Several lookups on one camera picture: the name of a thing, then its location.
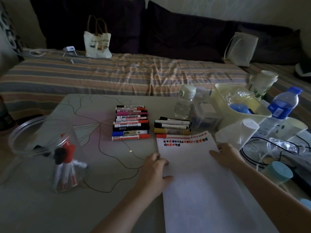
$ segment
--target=stack of paper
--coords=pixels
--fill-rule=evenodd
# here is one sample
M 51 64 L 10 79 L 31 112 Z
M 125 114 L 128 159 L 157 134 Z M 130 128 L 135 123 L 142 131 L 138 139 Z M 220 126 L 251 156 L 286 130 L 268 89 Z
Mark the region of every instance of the stack of paper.
M 208 132 L 157 142 L 169 161 L 163 176 L 175 177 L 163 193 L 166 233 L 259 231 L 231 171 L 210 156 L 218 149 Z

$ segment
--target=tote bag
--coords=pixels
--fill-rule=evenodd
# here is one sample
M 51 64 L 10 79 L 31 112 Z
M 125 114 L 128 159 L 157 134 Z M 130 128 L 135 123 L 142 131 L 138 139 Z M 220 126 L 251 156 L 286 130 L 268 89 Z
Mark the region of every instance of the tote bag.
M 111 34 L 108 33 L 107 25 L 103 19 L 96 19 L 95 16 L 95 34 L 90 32 L 90 20 L 93 15 L 89 16 L 87 21 L 86 31 L 84 31 L 84 44 L 86 57 L 90 58 L 111 58 L 111 52 L 109 51 L 109 42 Z M 102 21 L 105 25 L 105 32 L 101 30 L 98 21 Z
M 227 57 L 227 49 L 230 44 L 228 44 L 226 51 L 225 51 L 225 60 L 230 60 L 236 66 L 249 66 L 249 62 L 251 61 L 256 46 L 258 37 L 247 34 L 247 33 L 240 33 L 235 32 L 234 36 L 231 38 L 232 43 L 230 49 L 228 51 Z

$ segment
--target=mattress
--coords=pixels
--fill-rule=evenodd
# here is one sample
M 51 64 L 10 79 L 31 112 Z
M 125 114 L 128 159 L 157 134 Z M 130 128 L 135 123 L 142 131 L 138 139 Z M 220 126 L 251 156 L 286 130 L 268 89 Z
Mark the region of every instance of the mattress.
M 110 59 L 68 57 L 54 50 L 29 57 L 0 78 L 14 119 L 50 114 L 67 94 L 177 96 L 183 84 L 212 90 L 216 83 L 246 85 L 251 75 L 234 65 L 113 54 Z
M 299 96 L 298 106 L 289 116 L 303 121 L 309 128 L 311 128 L 311 84 L 294 77 L 293 73 L 295 71 L 295 66 L 251 63 L 249 67 L 241 68 L 252 75 L 258 74 L 261 70 L 269 70 L 279 75 L 277 82 L 273 84 L 266 94 L 265 99 L 268 102 L 271 102 L 274 97 L 285 92 L 291 86 L 303 89 L 303 92 Z

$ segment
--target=hand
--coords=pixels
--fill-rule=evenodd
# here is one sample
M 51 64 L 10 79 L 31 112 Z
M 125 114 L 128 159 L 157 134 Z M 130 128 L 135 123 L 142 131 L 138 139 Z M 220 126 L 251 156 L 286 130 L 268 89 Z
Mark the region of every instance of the hand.
M 221 143 L 217 147 L 220 152 L 218 153 L 214 150 L 210 150 L 210 155 L 216 159 L 220 165 L 232 169 L 240 166 L 240 164 L 245 164 L 245 161 L 239 151 L 231 144 Z
M 163 177 L 163 167 L 169 162 L 160 158 L 160 154 L 153 153 L 147 156 L 142 167 L 142 172 L 133 188 L 136 194 L 141 194 L 153 201 L 173 181 L 173 176 Z

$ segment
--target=white bottle cap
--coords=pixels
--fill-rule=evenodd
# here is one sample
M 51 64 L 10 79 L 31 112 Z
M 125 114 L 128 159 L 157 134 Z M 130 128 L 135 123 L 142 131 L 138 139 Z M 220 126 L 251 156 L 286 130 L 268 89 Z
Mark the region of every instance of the white bottle cap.
M 196 87 L 191 85 L 182 85 L 179 91 L 179 96 L 184 99 L 192 99 L 195 96 L 196 93 Z

